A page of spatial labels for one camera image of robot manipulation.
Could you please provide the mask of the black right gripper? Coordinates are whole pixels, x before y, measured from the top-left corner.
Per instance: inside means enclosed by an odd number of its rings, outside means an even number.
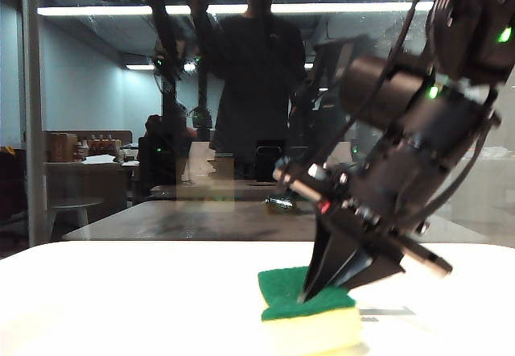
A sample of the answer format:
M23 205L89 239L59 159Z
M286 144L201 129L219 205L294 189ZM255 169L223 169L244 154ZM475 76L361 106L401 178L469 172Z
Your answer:
M352 290L404 272L408 255L441 275L452 266L410 238L445 200L432 196L453 168L447 132L386 133L357 170L302 168L286 160L274 178L315 205L315 244L299 302L327 286Z

